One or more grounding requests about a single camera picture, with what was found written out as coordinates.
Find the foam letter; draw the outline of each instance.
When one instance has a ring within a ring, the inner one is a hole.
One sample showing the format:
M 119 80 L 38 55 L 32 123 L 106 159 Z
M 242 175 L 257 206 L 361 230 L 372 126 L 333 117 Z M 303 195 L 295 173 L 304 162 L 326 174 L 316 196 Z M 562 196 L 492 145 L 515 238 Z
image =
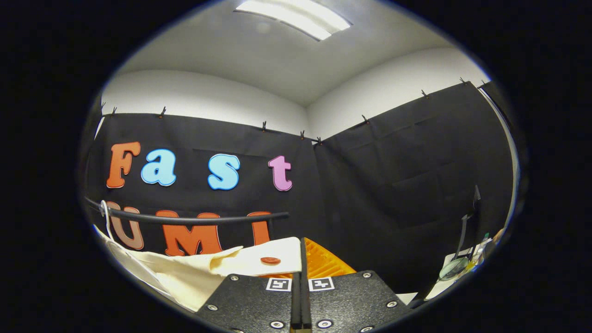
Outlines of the foam letter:
M 112 201 L 107 202 L 107 207 L 112 208 L 112 209 L 117 209 L 117 210 L 121 209 L 118 204 L 116 204 Z M 123 208 L 123 211 L 135 213 L 135 214 L 140 213 L 139 210 L 137 210 L 133 207 L 125 207 L 125 208 Z M 121 226 L 121 219 L 119 217 L 115 217 L 115 216 L 110 216 L 110 218 L 111 218 L 111 224 L 113 225 L 113 229 L 115 229 L 115 233 L 117 234 L 119 239 L 123 242 L 123 244 L 126 244 L 127 246 L 129 246 L 132 249 L 143 249 L 144 248 L 144 239 L 142 238 L 142 233 L 140 232 L 140 226 L 138 225 L 138 222 L 130 221 L 131 234 L 134 237 L 129 238 L 126 235 L 126 233 L 123 231 L 123 227 Z
M 127 175 L 130 173 L 131 156 L 138 156 L 140 153 L 140 142 L 117 143 L 111 147 L 111 168 L 107 179 L 108 188 L 120 188 L 126 181 L 121 177 L 121 171 Z
M 272 159 L 267 163 L 274 171 L 274 186 L 278 191 L 288 191 L 292 188 L 292 181 L 286 180 L 286 170 L 291 170 L 292 165 L 287 163 L 282 155 Z
M 232 190 L 239 183 L 239 158 L 234 155 L 216 154 L 210 158 L 208 167 L 212 174 L 208 184 L 212 190 Z
M 269 212 L 254 212 L 247 216 L 261 216 L 261 215 L 269 215 Z M 252 222 L 251 225 L 253 226 L 253 242 L 255 245 L 263 244 L 265 242 L 269 242 L 269 231 L 267 230 L 267 222 L 260 221 L 260 222 Z
M 172 210 L 159 210 L 156 216 L 179 217 Z M 213 219 L 220 217 L 213 213 L 201 213 L 198 219 Z M 166 250 L 165 253 L 170 256 L 175 255 L 195 255 L 212 254 L 222 251 L 220 240 L 218 239 L 218 226 L 193 226 L 191 231 L 186 226 L 163 225 L 162 230 L 165 233 Z
M 156 149 L 146 155 L 150 163 L 142 168 L 141 176 L 148 184 L 159 183 L 162 186 L 170 186 L 175 182 L 177 176 L 173 174 L 175 167 L 175 154 L 168 149 Z

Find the letter s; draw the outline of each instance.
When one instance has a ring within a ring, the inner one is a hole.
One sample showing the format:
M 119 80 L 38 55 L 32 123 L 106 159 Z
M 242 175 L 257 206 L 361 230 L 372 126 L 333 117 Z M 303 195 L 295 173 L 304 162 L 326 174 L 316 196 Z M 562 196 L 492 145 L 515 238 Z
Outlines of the letter s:
M 216 154 L 210 158 L 208 184 L 212 190 L 232 190 L 239 183 L 239 158 L 234 155 Z

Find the black cable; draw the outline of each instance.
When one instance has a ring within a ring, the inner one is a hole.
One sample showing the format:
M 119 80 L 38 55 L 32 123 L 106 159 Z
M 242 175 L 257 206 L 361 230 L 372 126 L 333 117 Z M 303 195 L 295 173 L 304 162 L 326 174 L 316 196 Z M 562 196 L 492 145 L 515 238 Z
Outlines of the black cable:
M 451 261 L 454 261 L 456 258 L 458 258 L 458 253 L 461 251 L 461 246 L 465 242 L 466 220 L 468 220 L 467 215 L 462 217 L 461 239 L 458 241 L 458 248 L 456 249 L 456 253 L 454 254 L 454 257 Z
M 290 326 L 293 330 L 302 329 L 302 310 L 300 301 L 301 278 L 300 272 L 292 274 L 292 319 Z
M 306 262 L 306 239 L 300 239 L 300 259 L 302 260 L 302 272 L 300 273 L 300 311 L 302 328 L 311 329 L 312 318 L 310 313 L 310 293 L 308 290 L 308 267 Z
M 85 197 L 84 198 L 88 203 L 91 204 L 97 211 L 101 211 L 101 204 L 92 201 L 91 199 Z M 242 223 L 242 222 L 260 222 L 262 220 L 269 220 L 269 219 L 285 219 L 289 217 L 288 212 L 282 213 L 274 213 L 268 215 L 259 215 L 259 216 L 240 216 L 240 217 L 219 217 L 216 219 L 197 219 L 197 218 L 189 218 L 189 217 L 164 217 L 164 216 L 154 216 L 154 215 L 146 215 L 146 214 L 136 214 L 125 212 L 123 210 L 118 209 L 111 209 L 108 208 L 109 215 L 114 217 L 120 217 L 127 220 L 137 221 L 137 222 L 144 222 L 144 223 L 154 223 L 159 225 L 221 225 L 221 224 L 232 224 L 232 223 Z

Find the fluorescent light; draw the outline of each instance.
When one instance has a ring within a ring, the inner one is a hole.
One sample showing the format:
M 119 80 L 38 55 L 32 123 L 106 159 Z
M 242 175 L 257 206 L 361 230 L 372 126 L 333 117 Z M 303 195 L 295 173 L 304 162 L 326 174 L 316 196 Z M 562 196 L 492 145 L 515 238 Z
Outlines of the fluorescent light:
M 310 0 L 247 0 L 236 11 L 274 18 L 317 40 L 324 40 L 331 33 L 350 27 L 342 17 Z
M 345 30 L 351 25 L 327 7 L 310 0 L 276 0 L 289 6 L 294 6 L 306 13 L 323 20 L 326 24 L 332 26 L 337 31 Z

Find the white wall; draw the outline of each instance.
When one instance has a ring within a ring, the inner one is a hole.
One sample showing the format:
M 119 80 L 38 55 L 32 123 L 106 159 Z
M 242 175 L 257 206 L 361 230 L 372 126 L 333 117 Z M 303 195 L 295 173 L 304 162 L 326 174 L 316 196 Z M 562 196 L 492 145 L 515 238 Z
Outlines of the white wall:
M 422 50 L 397 57 L 341 84 L 308 106 L 310 137 L 335 135 L 399 105 L 464 81 L 476 87 L 489 77 L 454 48 Z
M 104 89 L 103 114 L 158 113 L 310 133 L 306 110 L 249 85 L 182 71 L 140 71 L 116 76 Z

